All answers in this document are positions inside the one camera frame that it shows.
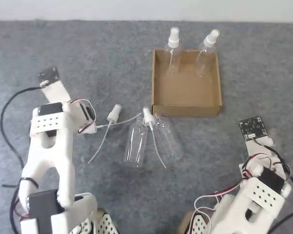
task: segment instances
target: cardboard tray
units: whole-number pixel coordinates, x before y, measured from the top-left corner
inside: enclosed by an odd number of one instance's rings
[[[216,116],[221,107],[218,56],[215,53],[210,73],[195,73],[199,50],[181,53],[179,72],[165,76],[164,51],[154,50],[152,71],[152,112],[167,116]]]

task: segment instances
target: plastic bottle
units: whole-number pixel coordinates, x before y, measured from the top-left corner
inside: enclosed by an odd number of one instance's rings
[[[200,53],[196,58],[196,73],[200,77],[206,75],[210,71],[210,66],[216,52],[215,43],[219,35],[220,32],[217,29],[213,29],[199,45]]]
[[[171,77],[179,69],[181,48],[179,46],[179,28],[172,27],[168,44],[165,46],[164,63],[166,76]]]
[[[129,128],[124,164],[132,167],[143,165],[146,141],[147,127],[144,125],[143,117],[138,116]]]
[[[168,118],[155,114],[154,133],[163,162],[168,166],[182,156],[182,147]]]

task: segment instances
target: spray nozzle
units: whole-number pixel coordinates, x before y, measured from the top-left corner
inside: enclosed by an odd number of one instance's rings
[[[179,46],[179,28],[172,27],[170,29],[170,36],[168,38],[168,46],[170,48],[177,48]]]
[[[206,36],[204,39],[204,45],[206,47],[212,47],[215,43],[217,38],[220,36],[220,32],[218,29],[213,29],[210,34]]]
[[[144,120],[145,120],[145,125],[150,126],[150,128],[153,130],[153,124],[155,123],[155,119],[153,115],[151,114],[151,110],[148,106],[145,106],[142,109],[143,115],[144,115]]]

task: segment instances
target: white cable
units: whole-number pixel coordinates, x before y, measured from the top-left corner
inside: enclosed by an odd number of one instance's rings
[[[156,141],[155,141],[155,135],[154,135],[154,132],[153,132],[153,126],[150,125],[150,129],[151,129],[151,132],[152,132],[152,136],[153,136],[153,142],[154,142],[154,148],[155,148],[155,151],[156,151],[156,154],[159,158],[159,160],[161,161],[162,165],[164,166],[164,168],[166,169],[166,165],[165,163],[163,162],[161,156],[160,156],[160,153],[158,152],[158,149],[157,149],[157,145],[156,145]]]
[[[130,122],[130,121],[134,120],[135,118],[137,118],[137,117],[140,116],[140,115],[141,115],[141,113],[139,113],[139,114],[135,115],[134,117],[132,117],[132,118],[130,118],[130,119],[127,119],[127,120],[125,120],[125,121],[118,122],[118,123],[112,123],[111,126]],[[108,126],[108,124],[98,125],[97,128],[103,128],[103,127],[107,127],[107,126]]]
[[[102,145],[103,145],[103,143],[104,143],[104,141],[105,141],[105,138],[106,138],[107,132],[108,132],[108,130],[109,130],[111,124],[112,124],[112,123],[111,123],[111,121],[110,121],[110,122],[108,123],[108,125],[107,125],[107,129],[106,129],[106,131],[105,131],[104,137],[103,137],[103,139],[102,139],[102,142],[101,142],[101,144],[100,144],[100,146],[99,146],[97,152],[96,152],[96,153],[94,154],[94,156],[89,160],[88,164],[92,162],[92,160],[95,158],[95,156],[96,156],[96,155],[99,153],[99,151],[101,150]]]
[[[198,197],[195,202],[194,202],[194,207],[196,207],[196,203],[198,200],[200,200],[201,198],[204,198],[204,197],[216,197],[216,196],[220,196],[220,195],[224,195],[224,194],[227,194],[227,193],[230,193],[231,191],[235,190],[237,187],[239,187],[240,183],[238,183],[237,185],[235,185],[233,188],[229,189],[229,190],[226,190],[222,193],[218,193],[218,194],[211,194],[211,195],[204,195],[204,196],[200,196]]]

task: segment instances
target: wire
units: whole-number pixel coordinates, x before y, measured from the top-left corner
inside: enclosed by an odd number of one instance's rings
[[[22,93],[25,93],[25,92],[28,92],[28,91],[34,91],[34,90],[37,90],[37,89],[41,89],[41,87],[31,87],[31,88],[27,88],[27,89],[23,89],[23,90],[20,90],[18,91],[17,93],[13,94],[10,99],[6,102],[6,104],[3,106],[2,108],[2,111],[1,111],[1,114],[0,114],[0,132],[1,132],[1,135],[3,136],[3,139],[5,141],[5,143],[9,146],[9,148],[12,150],[12,152],[14,153],[14,155],[17,157],[17,159],[19,160],[20,162],[20,166],[21,168],[23,169],[24,168],[24,161],[21,157],[21,155],[19,154],[19,152],[15,149],[15,147],[11,144],[10,140],[8,139],[8,137],[6,136],[5,134],[5,131],[4,131],[4,127],[3,127],[3,117],[4,117],[4,113],[6,111],[6,108],[8,107],[8,105],[11,103],[11,101],[19,94],[22,94]]]
[[[196,210],[197,212],[199,212],[199,213],[201,213],[201,214],[207,216],[208,219],[209,219],[209,223],[210,223],[210,229],[209,229],[209,231],[211,231],[211,219],[210,219],[210,217],[209,217],[206,213],[204,213],[204,212],[202,212],[202,211],[199,210],[199,209],[201,209],[201,208],[206,208],[206,207],[199,207],[199,208],[196,207],[196,203],[198,202],[198,200],[200,200],[200,199],[202,199],[202,198],[204,198],[204,197],[217,197],[217,196],[222,196],[222,195],[224,195],[224,194],[227,194],[227,193],[229,193],[229,192],[235,190],[235,189],[240,185],[240,183],[241,183],[243,180],[245,180],[245,179],[247,179],[247,178],[243,178],[243,179],[241,179],[238,183],[236,183],[236,184],[234,184],[233,186],[231,186],[231,187],[229,187],[229,188],[227,188],[227,189],[224,189],[224,190],[222,190],[222,191],[220,191],[220,192],[215,192],[215,193],[210,194],[210,195],[203,195],[203,196],[198,197],[198,198],[195,200],[195,202],[194,202],[194,208],[195,208],[195,210]]]
[[[287,168],[287,173],[288,173],[288,178],[286,178],[286,181],[289,180],[289,178],[291,177],[292,175],[292,170],[291,170],[291,167],[289,167],[289,165],[283,163],[283,162],[275,162],[273,165],[275,164],[282,164],[283,166],[285,166]]]
[[[284,170],[285,172],[290,173],[289,171],[287,171],[288,168],[285,166],[285,165],[286,165],[285,160],[280,156],[280,154],[278,153],[277,150],[275,150],[274,148],[269,147],[269,146],[267,146],[267,145],[263,145],[263,144],[259,143],[255,138],[253,138],[253,141],[254,141],[255,143],[257,143],[258,145],[261,145],[261,146],[265,147],[266,149],[268,149],[268,150],[274,152],[274,153],[277,155],[277,157],[278,157],[278,159],[280,160],[280,162],[283,163],[283,170]],[[292,176],[292,175],[290,175],[290,180],[291,180],[292,183],[293,183],[293,176]]]
[[[127,119],[127,120],[125,120],[125,121],[118,122],[118,123],[112,123],[111,126],[115,126],[115,125],[119,125],[119,124],[123,124],[123,123],[130,122],[130,121],[136,119],[136,118],[137,118],[138,116],[140,116],[140,115],[141,115],[141,113],[139,113],[139,114],[135,115],[134,117],[132,117],[132,118],[130,118],[130,119]],[[97,128],[103,128],[103,127],[107,127],[107,126],[108,126],[108,124],[98,125]]]
[[[20,234],[16,228],[16,224],[15,224],[15,220],[14,220],[14,216],[13,216],[13,214],[14,214],[13,211],[16,206],[15,204],[16,204],[18,193],[19,193],[19,189],[20,189],[20,183],[18,183],[18,185],[13,193],[11,204],[10,204],[10,211],[9,211],[10,223],[11,223],[11,227],[12,227],[14,234]]]
[[[152,136],[153,136],[153,142],[154,142],[154,148],[155,148],[156,154],[157,154],[159,160],[161,161],[162,165],[166,169],[167,167],[166,167],[165,163],[163,162],[163,160],[162,160],[162,158],[160,156],[160,153],[158,152],[157,145],[156,145],[156,141],[155,141],[155,135],[154,135],[153,127],[151,125],[150,125],[150,129],[151,129]]]
[[[96,153],[94,154],[94,156],[89,160],[88,164],[90,164],[90,163],[92,162],[92,160],[95,158],[95,156],[96,156],[96,155],[99,153],[99,151],[101,150],[102,145],[103,145],[103,143],[104,143],[104,141],[105,141],[105,138],[106,138],[107,132],[108,132],[108,130],[109,130],[111,124],[112,124],[112,122],[110,121],[110,122],[108,123],[108,126],[107,126],[107,129],[106,129],[106,131],[105,131],[104,137],[103,137],[103,139],[102,139],[102,142],[101,142],[101,144],[100,144],[100,146],[99,146],[97,152],[96,152]]]
[[[277,222],[268,232],[267,234],[271,234],[273,233],[278,227],[280,227],[283,223],[285,223],[286,221],[288,221],[290,218],[293,217],[293,213],[285,216],[282,220],[280,220],[279,222]]]
[[[259,158],[259,160],[262,160],[262,159],[266,159],[266,158],[268,158],[269,159],[269,169],[271,169],[271,167],[272,167],[272,159],[269,157],[269,156],[267,156],[267,157],[262,157],[262,158]]]

